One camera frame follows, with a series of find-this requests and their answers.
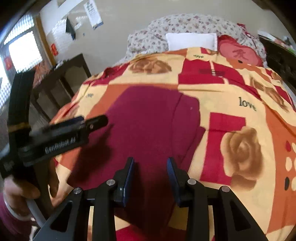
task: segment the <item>person's arm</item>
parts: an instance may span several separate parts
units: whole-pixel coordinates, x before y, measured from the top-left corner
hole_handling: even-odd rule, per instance
[[[54,162],[49,165],[49,191],[57,195],[59,179]],[[28,241],[31,233],[31,214],[26,199],[36,199],[39,190],[31,183],[9,176],[0,194],[0,241]]]
[[[0,194],[0,240],[28,241],[31,233],[31,215],[25,217],[14,212]]]

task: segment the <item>rose print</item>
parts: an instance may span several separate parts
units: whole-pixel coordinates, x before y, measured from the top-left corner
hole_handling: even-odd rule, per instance
[[[270,87],[265,87],[265,93],[269,95],[285,112],[289,112],[287,106],[284,103],[283,98],[279,95],[279,93]]]
[[[210,50],[210,49],[206,49],[206,50],[207,50],[208,55],[215,55],[215,54],[219,53],[218,51],[213,51],[213,50]]]
[[[221,141],[224,171],[232,177],[232,188],[254,188],[263,170],[263,157],[257,131],[248,126],[227,132]]]
[[[264,91],[264,86],[257,82],[253,77],[250,78],[250,85],[256,89]]]
[[[272,77],[274,80],[279,80],[279,81],[281,82],[281,84],[283,83],[282,78],[281,78],[276,72],[271,72],[271,77]]]
[[[133,63],[129,70],[133,73],[162,74],[172,71],[172,68],[164,61],[149,57]]]

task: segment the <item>bedspread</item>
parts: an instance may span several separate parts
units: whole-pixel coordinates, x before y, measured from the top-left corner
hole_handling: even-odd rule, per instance
[[[52,123],[107,113],[121,94],[138,85],[199,100],[205,132],[187,170],[190,178],[212,188],[229,186],[269,240],[284,240],[296,224],[296,112],[278,74],[204,48],[139,55],[87,79]],[[72,190],[67,180],[83,149],[55,158],[60,187],[54,202]],[[188,209],[172,204],[171,210],[159,240],[184,238]],[[212,240],[210,207],[209,213]],[[117,217],[115,223],[118,240],[147,240],[134,223]]]

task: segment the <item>window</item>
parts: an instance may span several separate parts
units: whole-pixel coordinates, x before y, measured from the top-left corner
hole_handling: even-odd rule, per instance
[[[42,61],[33,31],[15,40],[8,49],[18,73],[31,69]]]
[[[13,27],[9,35],[4,41],[4,44],[7,44],[10,40],[14,39],[16,36],[25,32],[29,28],[34,26],[34,20],[31,14],[24,15],[17,24]]]
[[[0,88],[0,108],[3,107],[5,101],[9,98],[11,84],[7,78],[3,62],[0,56],[0,78],[2,78],[1,88]]]

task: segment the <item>floral bedspread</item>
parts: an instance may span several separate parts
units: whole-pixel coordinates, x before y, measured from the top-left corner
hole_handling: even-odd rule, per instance
[[[127,88],[143,84],[199,100],[206,131],[189,176],[208,187],[229,186],[269,240],[285,240],[296,224],[296,112],[278,74],[203,48],[140,55],[87,79],[52,122],[104,114]],[[80,151],[56,157],[60,187],[54,202],[72,190],[67,178]],[[185,233],[188,210],[172,210],[168,233]],[[118,240],[145,240],[140,227],[115,221]]]
[[[161,53],[168,51],[167,33],[216,33],[228,35],[241,45],[251,47],[261,57],[267,67],[266,51],[256,38],[248,37],[244,29],[236,23],[220,17],[203,14],[175,14],[152,21],[147,28],[138,30],[128,37],[126,55],[119,63],[131,60],[140,53]]]

